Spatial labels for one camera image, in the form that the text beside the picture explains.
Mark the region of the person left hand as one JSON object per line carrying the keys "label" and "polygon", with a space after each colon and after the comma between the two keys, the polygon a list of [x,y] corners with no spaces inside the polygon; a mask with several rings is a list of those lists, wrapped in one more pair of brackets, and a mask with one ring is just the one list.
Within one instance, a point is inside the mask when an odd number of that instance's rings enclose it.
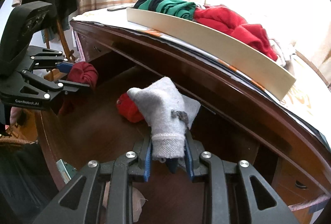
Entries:
{"label": "person left hand", "polygon": [[10,112],[10,125],[15,125],[23,112],[22,108],[12,107]]}

